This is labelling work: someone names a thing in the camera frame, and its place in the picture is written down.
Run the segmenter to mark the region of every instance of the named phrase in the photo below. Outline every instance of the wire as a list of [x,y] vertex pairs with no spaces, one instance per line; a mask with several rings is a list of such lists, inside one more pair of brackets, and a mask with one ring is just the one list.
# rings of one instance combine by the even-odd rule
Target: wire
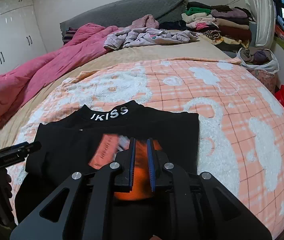
[[233,0],[232,2],[230,2],[230,3],[228,3],[228,4],[226,4],[226,5],[231,5],[231,4],[234,4],[234,3],[236,3],[236,2],[238,2],[238,1],[240,1],[240,0]]

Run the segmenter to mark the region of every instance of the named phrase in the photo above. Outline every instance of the metal bolt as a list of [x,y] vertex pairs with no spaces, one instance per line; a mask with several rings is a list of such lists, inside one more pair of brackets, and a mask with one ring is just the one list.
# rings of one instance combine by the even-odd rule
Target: metal bolt
[[118,167],[120,167],[120,164],[119,164],[119,163],[111,163],[111,164],[110,164],[110,168],[111,168],[111,169],[117,169]]
[[208,172],[203,172],[202,173],[202,178],[203,179],[210,179],[212,177],[211,173]]
[[75,172],[72,174],[72,179],[79,179],[82,177],[82,174],[79,172]]
[[164,168],[171,170],[174,168],[174,164],[173,163],[165,163],[164,164]]

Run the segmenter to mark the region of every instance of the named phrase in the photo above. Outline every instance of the headboard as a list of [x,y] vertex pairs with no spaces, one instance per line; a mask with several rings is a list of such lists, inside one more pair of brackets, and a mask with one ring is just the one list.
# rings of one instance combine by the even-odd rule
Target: headboard
[[60,28],[64,36],[69,27],[76,29],[90,22],[126,27],[146,14],[152,14],[159,23],[177,21],[182,19],[185,9],[185,0],[121,0],[77,15],[60,23]]

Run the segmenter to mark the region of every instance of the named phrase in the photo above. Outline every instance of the bed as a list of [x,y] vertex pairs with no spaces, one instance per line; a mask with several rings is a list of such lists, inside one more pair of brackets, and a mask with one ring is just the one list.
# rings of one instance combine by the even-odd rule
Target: bed
[[[284,108],[238,64],[238,59],[201,38],[188,44],[109,52],[65,74],[25,104],[0,130],[0,149],[33,141],[40,122],[60,120],[83,104],[109,111],[123,103],[92,99],[84,87],[92,79],[114,72],[130,75],[139,69],[151,96],[141,97],[142,91],[126,100],[165,111],[198,112],[198,172],[212,172],[275,239],[284,229]],[[79,91],[83,95],[74,96]],[[24,166],[8,169],[14,196],[26,176]],[[14,197],[11,204],[14,208]]]

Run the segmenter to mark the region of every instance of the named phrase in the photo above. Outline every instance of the pink blanket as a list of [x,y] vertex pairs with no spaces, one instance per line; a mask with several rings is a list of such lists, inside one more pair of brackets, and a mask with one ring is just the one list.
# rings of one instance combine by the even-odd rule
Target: pink blanket
[[0,128],[43,87],[110,51],[103,44],[107,35],[116,30],[116,26],[105,28],[88,23],[61,49],[0,75]]

